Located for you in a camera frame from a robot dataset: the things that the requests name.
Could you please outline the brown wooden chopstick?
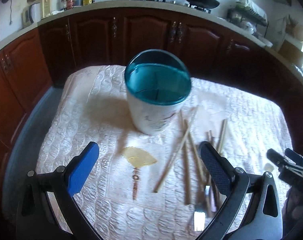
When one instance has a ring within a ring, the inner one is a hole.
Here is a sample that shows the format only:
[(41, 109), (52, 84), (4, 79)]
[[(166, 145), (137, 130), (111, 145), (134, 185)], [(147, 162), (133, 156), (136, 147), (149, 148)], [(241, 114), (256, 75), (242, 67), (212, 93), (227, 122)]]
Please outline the brown wooden chopstick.
[(197, 150), (197, 147), (194, 143), (191, 131), (190, 131), (190, 134), (188, 135), (188, 138), (189, 138), (189, 141), (190, 141), (190, 144), (191, 144), (191, 147), (192, 147), (192, 152), (194, 154), (194, 159), (195, 159), (195, 162), (196, 162), (197, 172), (198, 172), (198, 175), (199, 175), (199, 187), (200, 187), (200, 191), (201, 191), (201, 193), (199, 194), (199, 197), (200, 197), (200, 195), (202, 194), (205, 186), (208, 185), (209, 178), (206, 178), (206, 174), (204, 174), (203, 162), (202, 162), (201, 158), (199, 157), (198, 150)]

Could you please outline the light bamboo chopstick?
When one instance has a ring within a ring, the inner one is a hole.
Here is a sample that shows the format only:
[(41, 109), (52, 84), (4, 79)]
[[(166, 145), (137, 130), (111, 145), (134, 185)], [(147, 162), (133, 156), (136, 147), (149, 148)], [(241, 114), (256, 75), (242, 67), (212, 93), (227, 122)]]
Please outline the light bamboo chopstick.
[(162, 176), (160, 177), (160, 180), (158, 181), (158, 183), (156, 184), (155, 188), (154, 188), (154, 193), (158, 193), (160, 191), (160, 189), (162, 188), (162, 185), (164, 183), (164, 181), (166, 180), (177, 156), (178, 156), (178, 153), (183, 149), (183, 146), (187, 140), (187, 137), (188, 135), (190, 134), (190, 130), (191, 130), (191, 127), (192, 127), (192, 124), (194, 123), (194, 120), (196, 118), (196, 115), (198, 113), (198, 110), (199, 110), (199, 106), (195, 107), (193, 112), (192, 112), (192, 115), (191, 115), (191, 119), (190, 121), (187, 122), (187, 126), (186, 126), (186, 129), (185, 129), (185, 133), (184, 133), (184, 136), (183, 138), (181, 139), (181, 142), (179, 144), (179, 146), (176, 148), (175, 152), (173, 153), (171, 159), (170, 159), (170, 162), (168, 163), (167, 167), (165, 168)]

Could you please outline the pale bamboo chopstick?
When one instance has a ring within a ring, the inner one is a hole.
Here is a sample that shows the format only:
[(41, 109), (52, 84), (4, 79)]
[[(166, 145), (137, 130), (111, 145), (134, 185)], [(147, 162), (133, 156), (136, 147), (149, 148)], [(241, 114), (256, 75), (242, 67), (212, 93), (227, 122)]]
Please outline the pale bamboo chopstick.
[(221, 154), (222, 150), (223, 150), (227, 126), (228, 126), (228, 120), (224, 119), (222, 122), (221, 129), (220, 129), (219, 141), (217, 144), (217, 152), (219, 154)]

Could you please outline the steel fork pink handle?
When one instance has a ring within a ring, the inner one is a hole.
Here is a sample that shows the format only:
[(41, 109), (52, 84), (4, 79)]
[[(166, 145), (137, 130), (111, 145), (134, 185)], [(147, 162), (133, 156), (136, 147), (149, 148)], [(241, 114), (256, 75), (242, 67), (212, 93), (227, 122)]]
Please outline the steel fork pink handle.
[(216, 203), (212, 187), (206, 185), (200, 195), (193, 213), (194, 231), (201, 232), (205, 230), (206, 219), (213, 218), (216, 212)]

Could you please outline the wooden kitchen cabinets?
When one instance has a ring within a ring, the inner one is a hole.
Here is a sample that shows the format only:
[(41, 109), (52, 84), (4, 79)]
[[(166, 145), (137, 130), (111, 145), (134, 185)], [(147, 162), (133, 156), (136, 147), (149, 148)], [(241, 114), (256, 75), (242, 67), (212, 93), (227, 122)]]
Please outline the wooden kitchen cabinets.
[(0, 141), (15, 142), (50, 85), (88, 66), (124, 66), (147, 49), (173, 53), (194, 77), (275, 102), (303, 154), (303, 76), (256, 38), (189, 8), (77, 8), (25, 30), (0, 49)]

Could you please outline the cream quilted table cloth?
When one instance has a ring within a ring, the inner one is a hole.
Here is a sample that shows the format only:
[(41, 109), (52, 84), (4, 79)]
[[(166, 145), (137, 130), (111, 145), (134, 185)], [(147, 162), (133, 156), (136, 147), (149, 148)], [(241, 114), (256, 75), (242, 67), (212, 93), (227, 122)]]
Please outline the cream quilted table cloth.
[[(211, 131), (218, 138), (228, 120), (222, 154), (248, 173), (278, 172), (268, 149), (292, 146), (279, 106), (241, 90), (192, 79), (182, 111), (189, 119), (195, 145)], [(193, 152), (189, 152), (191, 204), (185, 205), (184, 160), (178, 156), (162, 188), (154, 187), (184, 135), (180, 115), (161, 134), (145, 135), (132, 123), (124, 67), (92, 66), (70, 75), (57, 113), (42, 143), (36, 171), (53, 172), (67, 165), (86, 145), (99, 146), (99, 158), (75, 200), (105, 239), (195, 239), (194, 207), (201, 193)]]

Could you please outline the white floral utensil holder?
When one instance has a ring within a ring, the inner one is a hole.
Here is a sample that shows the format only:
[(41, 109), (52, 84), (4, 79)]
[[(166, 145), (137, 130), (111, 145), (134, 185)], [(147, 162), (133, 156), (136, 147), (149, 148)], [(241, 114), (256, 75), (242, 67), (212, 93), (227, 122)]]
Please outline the white floral utensil holder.
[(160, 49), (137, 54), (125, 68), (124, 82), (132, 122), (147, 135), (160, 134), (170, 125), (192, 89), (185, 64)]

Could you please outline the dish drying rack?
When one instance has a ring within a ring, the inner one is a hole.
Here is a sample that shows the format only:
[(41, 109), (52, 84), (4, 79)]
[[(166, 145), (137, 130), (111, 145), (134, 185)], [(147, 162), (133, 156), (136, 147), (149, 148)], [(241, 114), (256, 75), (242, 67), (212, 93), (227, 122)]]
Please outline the dish drying rack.
[(269, 27), (267, 13), (252, 0), (238, 0), (233, 8), (228, 9), (227, 20), (244, 29), (252, 29), (256, 33), (257, 26), (265, 27), (265, 33)]

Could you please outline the gas stove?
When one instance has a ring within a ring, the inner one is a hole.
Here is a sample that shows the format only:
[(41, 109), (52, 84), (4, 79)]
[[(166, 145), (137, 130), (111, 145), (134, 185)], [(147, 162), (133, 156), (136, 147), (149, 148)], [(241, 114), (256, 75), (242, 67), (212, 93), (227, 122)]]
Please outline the gas stove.
[[(140, 0), (140, 1), (153, 1), (153, 2), (163, 2), (163, 3), (166, 3), (166, 0)], [(211, 9), (206, 9), (206, 8), (198, 7), (196, 5), (191, 5), (190, 3), (180, 4), (176, 0), (170, 0), (169, 3), (176, 4), (176, 5), (183, 5), (185, 7), (196, 9), (196, 10), (202, 11), (202, 12), (206, 12), (208, 14), (211, 13)]]

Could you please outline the white electric kettle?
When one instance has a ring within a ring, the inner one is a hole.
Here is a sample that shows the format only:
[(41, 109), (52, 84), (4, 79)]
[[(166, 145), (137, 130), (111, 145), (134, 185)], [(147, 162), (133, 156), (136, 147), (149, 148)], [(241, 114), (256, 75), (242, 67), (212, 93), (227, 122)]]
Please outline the white electric kettle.
[(33, 23), (38, 23), (41, 20), (41, 5), (40, 3), (34, 3), (28, 5), (23, 9), (22, 22), (23, 27), (26, 28)]

